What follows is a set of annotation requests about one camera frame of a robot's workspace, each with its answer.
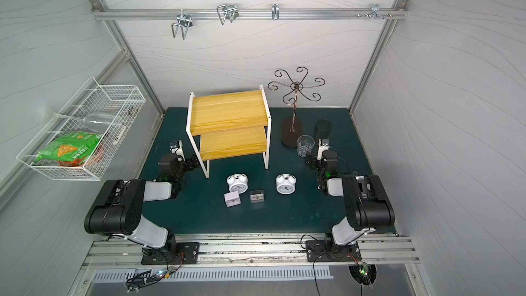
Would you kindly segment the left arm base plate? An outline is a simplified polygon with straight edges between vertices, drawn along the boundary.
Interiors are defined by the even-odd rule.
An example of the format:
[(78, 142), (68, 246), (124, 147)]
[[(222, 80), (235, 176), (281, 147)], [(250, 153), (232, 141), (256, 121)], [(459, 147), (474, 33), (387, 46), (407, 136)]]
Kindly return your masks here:
[(173, 249), (153, 249), (144, 247), (142, 249), (142, 265), (172, 265), (172, 264), (196, 264), (200, 243), (184, 242), (178, 243)]

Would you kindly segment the white twin-bell alarm clock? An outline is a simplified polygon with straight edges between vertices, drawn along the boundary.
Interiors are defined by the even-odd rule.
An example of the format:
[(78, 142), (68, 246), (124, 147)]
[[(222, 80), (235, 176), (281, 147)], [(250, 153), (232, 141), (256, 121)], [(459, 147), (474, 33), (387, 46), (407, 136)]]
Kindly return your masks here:
[(279, 194), (290, 195), (296, 191), (297, 178), (291, 174), (280, 174), (275, 179), (276, 190)]

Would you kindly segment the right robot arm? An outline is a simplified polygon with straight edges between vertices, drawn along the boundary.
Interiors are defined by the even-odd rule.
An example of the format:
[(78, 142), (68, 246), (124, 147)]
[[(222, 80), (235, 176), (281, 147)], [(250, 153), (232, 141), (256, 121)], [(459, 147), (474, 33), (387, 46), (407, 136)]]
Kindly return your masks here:
[(331, 228), (328, 243), (351, 246), (367, 234), (395, 224), (395, 212), (379, 175), (338, 172), (338, 154), (331, 149), (305, 155), (305, 165), (316, 170), (318, 189), (331, 197), (342, 197), (344, 218)]

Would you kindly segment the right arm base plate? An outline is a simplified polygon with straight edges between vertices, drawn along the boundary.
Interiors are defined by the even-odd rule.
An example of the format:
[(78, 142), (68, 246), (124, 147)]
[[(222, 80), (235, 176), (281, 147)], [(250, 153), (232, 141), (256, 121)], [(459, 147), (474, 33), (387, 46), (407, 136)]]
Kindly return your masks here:
[(357, 244), (328, 245), (325, 241), (310, 240), (305, 242), (305, 250), (309, 263), (358, 263), (362, 261)]

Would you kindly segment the pink square alarm clock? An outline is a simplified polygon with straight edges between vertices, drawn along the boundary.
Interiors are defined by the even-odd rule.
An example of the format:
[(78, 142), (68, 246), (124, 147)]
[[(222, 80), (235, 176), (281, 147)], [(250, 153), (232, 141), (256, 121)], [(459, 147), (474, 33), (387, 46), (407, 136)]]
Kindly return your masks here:
[(233, 192), (225, 193), (224, 200), (225, 200), (225, 205), (228, 208), (241, 204), (241, 197), (237, 190)]

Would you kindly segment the clear square alarm clock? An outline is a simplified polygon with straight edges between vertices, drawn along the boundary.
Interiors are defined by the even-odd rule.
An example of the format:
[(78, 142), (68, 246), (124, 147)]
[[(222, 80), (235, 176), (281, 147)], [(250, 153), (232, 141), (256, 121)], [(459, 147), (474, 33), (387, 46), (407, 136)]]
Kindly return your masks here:
[(253, 190), (249, 192), (249, 199), (252, 204), (259, 204), (264, 202), (264, 191)]

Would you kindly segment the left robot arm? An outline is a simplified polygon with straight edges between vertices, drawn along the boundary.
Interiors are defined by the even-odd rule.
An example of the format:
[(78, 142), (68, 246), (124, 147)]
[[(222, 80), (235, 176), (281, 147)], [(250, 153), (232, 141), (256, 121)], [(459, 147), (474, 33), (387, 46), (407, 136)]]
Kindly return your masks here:
[(158, 166), (161, 180), (107, 180), (84, 220), (89, 234), (121, 237), (155, 249), (165, 256), (181, 253), (175, 234), (147, 219), (142, 208), (145, 202), (175, 199), (182, 189), (185, 173), (199, 167), (196, 155), (186, 158), (176, 153), (161, 157)]

